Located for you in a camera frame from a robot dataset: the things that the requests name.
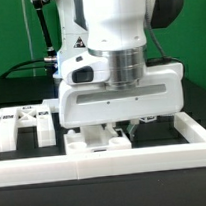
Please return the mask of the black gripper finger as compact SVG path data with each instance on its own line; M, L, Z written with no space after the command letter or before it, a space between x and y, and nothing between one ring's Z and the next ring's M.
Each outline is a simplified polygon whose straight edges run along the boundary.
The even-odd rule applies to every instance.
M138 119L130 120L130 123L127 127L127 132L130 135L131 138L134 137L135 131L137 130L138 125L140 124L140 121Z
M112 137L118 136L117 132L115 131L115 127L116 127L115 123L112 123L112 122L106 123L106 124L103 124L102 127L106 132L109 132L112 135Z

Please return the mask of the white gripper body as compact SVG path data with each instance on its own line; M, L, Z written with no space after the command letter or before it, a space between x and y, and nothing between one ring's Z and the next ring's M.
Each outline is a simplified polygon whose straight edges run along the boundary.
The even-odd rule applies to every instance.
M183 66L171 62L143 70L132 87L117 90L105 84L110 76L106 59L82 57L64 62L58 95L61 126L71 129L181 111Z

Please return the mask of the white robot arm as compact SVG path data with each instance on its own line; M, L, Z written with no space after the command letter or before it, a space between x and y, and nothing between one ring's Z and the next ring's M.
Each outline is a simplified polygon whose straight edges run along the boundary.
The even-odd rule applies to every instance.
M82 0L87 50L60 63L59 121L86 141L114 137L118 122L183 107L183 65L147 60L146 31L168 27L183 0Z

